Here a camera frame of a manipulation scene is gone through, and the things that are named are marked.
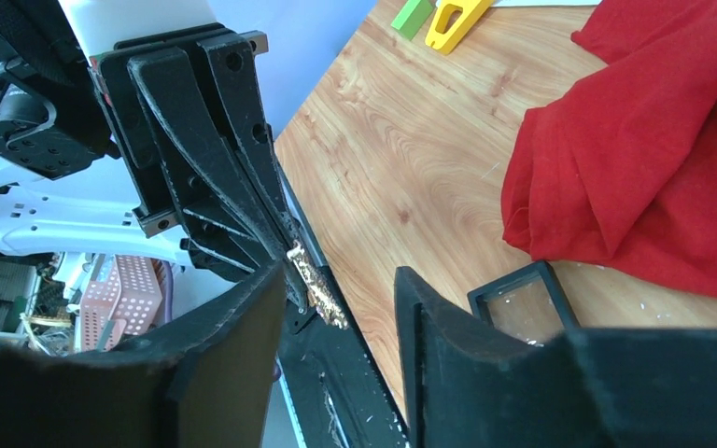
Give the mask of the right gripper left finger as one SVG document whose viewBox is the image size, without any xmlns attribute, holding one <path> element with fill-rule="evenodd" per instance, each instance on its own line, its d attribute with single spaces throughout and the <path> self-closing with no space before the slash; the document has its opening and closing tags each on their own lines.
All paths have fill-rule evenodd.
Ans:
<svg viewBox="0 0 717 448">
<path fill-rule="evenodd" d="M 105 352 L 0 342 L 0 447 L 258 447 L 286 302 L 274 262 Z"/>
</svg>

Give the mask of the blue leaf brooch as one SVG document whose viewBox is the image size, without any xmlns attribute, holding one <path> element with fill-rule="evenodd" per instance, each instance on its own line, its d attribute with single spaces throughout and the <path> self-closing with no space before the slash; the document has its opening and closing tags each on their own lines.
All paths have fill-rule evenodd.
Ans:
<svg viewBox="0 0 717 448">
<path fill-rule="evenodd" d="M 295 267 L 307 288 L 307 299 L 327 325 L 348 329 L 349 323 L 343 308 L 337 303 L 327 285 L 325 276 L 309 256 L 304 244 L 295 240 L 286 258 Z"/>
</svg>

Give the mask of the red garment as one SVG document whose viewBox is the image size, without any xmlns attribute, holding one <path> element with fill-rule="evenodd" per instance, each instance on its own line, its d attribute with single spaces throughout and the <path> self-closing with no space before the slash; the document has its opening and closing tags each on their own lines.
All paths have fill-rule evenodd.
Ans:
<svg viewBox="0 0 717 448">
<path fill-rule="evenodd" d="M 717 1 L 604 1 L 571 39 L 604 67 L 525 114 L 505 242 L 717 298 Z"/>
</svg>

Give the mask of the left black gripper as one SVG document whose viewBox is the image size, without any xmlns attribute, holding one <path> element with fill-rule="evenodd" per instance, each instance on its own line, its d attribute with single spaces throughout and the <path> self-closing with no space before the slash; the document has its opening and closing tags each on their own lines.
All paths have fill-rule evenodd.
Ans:
<svg viewBox="0 0 717 448">
<path fill-rule="evenodd" d="M 298 238 L 256 74 L 267 49 L 263 32 L 212 23 L 119 42 L 91 66 L 144 233 L 182 226 L 235 283 Z"/>
</svg>

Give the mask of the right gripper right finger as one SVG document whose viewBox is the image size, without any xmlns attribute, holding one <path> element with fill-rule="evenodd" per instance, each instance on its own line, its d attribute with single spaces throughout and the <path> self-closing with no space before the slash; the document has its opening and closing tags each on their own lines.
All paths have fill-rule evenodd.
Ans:
<svg viewBox="0 0 717 448">
<path fill-rule="evenodd" d="M 717 447 L 717 329 L 581 329 L 542 346 L 395 275 L 414 447 Z"/>
</svg>

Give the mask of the black square frame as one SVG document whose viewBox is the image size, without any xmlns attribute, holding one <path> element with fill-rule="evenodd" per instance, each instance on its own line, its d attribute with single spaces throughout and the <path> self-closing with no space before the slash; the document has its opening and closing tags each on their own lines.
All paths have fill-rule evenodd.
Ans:
<svg viewBox="0 0 717 448">
<path fill-rule="evenodd" d="M 554 267 L 539 260 L 467 294 L 471 312 L 489 327 L 533 346 L 581 326 Z"/>
</svg>

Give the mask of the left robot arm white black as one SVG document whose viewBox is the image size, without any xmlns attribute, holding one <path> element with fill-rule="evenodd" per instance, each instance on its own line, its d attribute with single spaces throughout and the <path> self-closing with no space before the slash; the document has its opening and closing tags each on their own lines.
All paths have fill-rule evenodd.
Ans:
<svg viewBox="0 0 717 448">
<path fill-rule="evenodd" d="M 0 1 L 0 258 L 191 264 L 240 283 L 301 240 L 260 31 L 206 1 Z"/>
</svg>

